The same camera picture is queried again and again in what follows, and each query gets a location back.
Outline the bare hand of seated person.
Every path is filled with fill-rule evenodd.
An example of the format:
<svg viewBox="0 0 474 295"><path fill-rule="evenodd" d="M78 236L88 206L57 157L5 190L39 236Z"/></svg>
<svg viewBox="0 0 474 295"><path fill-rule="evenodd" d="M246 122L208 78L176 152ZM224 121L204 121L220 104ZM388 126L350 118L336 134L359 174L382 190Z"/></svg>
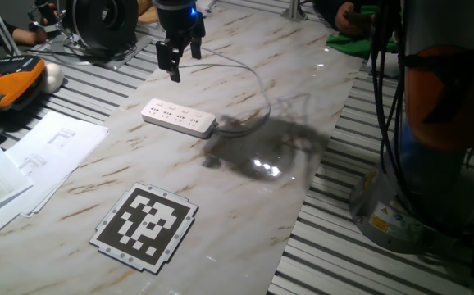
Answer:
<svg viewBox="0 0 474 295"><path fill-rule="evenodd" d="M44 43L48 38L48 34L43 29L31 32L17 28L13 30L11 36L16 43L28 46Z"/></svg>

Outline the hand holding phone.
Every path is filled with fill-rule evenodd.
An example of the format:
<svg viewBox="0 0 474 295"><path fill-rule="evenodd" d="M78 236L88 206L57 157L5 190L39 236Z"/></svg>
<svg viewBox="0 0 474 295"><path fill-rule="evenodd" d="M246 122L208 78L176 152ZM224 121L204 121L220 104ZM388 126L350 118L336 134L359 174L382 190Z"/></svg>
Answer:
<svg viewBox="0 0 474 295"><path fill-rule="evenodd" d="M335 16L335 27L346 36L354 39L366 39L371 33L375 14L363 15L354 10L352 2L343 3Z"/></svg>

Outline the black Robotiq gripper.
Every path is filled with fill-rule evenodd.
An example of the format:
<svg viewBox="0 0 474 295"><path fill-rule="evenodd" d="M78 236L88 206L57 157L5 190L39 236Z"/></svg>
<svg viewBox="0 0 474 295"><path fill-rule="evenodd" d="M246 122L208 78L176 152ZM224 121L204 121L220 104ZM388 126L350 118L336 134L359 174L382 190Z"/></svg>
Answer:
<svg viewBox="0 0 474 295"><path fill-rule="evenodd" d="M154 0L153 5L166 33L165 42L156 42L158 67L169 74L171 81L179 83L179 48L190 45L192 58L202 58L202 38L206 35L204 17L195 0Z"/></svg>

